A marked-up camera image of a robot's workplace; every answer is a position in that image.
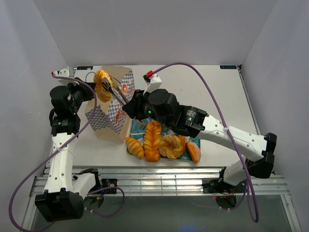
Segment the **twisted ring bread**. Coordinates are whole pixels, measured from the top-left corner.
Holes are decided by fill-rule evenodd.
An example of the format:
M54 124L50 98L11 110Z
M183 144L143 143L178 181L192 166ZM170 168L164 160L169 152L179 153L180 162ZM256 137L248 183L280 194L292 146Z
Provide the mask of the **twisted ring bread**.
M112 94L109 91L106 91L102 86L102 81L104 77L107 78L108 81L112 84L112 78L109 76L109 74L105 70L98 70L95 72L93 78L93 81L96 85L95 92L101 102L109 102L112 98Z

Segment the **metal tongs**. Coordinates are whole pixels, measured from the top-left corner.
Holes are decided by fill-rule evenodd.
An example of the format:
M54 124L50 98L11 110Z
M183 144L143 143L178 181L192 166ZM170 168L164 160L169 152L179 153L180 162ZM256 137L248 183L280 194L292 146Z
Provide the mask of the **metal tongs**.
M101 85L104 90L111 93L121 105L125 105L129 102L125 94L120 90L114 78L103 77Z

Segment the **blue checkered paper bag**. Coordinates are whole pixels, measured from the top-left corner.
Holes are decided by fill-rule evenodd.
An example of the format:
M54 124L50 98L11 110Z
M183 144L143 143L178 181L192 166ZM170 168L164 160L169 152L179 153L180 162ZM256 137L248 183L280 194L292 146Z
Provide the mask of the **blue checkered paper bag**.
M135 91L134 74L131 68L124 66L102 65L96 71L96 75L105 71L112 77L117 86L128 100L131 100ZM131 119L123 111L120 102L111 95L97 97L97 106L90 126L99 139L120 142L125 141Z

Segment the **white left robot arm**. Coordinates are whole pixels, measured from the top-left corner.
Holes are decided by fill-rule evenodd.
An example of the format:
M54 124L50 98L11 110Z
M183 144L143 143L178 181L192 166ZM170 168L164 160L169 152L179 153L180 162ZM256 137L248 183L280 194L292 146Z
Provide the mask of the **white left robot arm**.
M48 222L80 219L87 194L102 189L97 169L72 174L74 150L81 132L78 111L83 102L92 100L94 96L95 83L68 83L50 91L54 156L50 159L50 171L43 193L35 197L36 207Z

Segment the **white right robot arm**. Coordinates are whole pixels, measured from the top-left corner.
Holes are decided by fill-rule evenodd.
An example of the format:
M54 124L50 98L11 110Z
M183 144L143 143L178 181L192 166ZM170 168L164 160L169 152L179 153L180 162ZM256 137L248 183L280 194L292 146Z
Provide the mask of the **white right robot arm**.
M273 133L256 135L224 126L204 110L179 104L176 96L165 89L152 93L136 90L122 109L131 119L151 118L179 135L214 142L239 153L243 160L220 172L218 186L224 192L229 192L247 177L267 179L273 171L277 142Z

